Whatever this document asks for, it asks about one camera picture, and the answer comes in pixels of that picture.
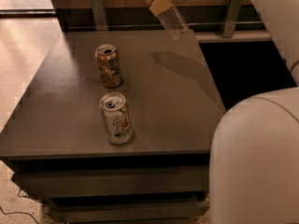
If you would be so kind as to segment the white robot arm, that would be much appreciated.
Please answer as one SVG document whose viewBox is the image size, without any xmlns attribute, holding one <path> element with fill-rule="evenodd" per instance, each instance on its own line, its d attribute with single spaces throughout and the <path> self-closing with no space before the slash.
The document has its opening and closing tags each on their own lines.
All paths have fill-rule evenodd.
<svg viewBox="0 0 299 224">
<path fill-rule="evenodd" d="M 299 224 L 299 0 L 250 0 L 295 81 L 233 106 L 213 137 L 210 224 Z"/>
</svg>

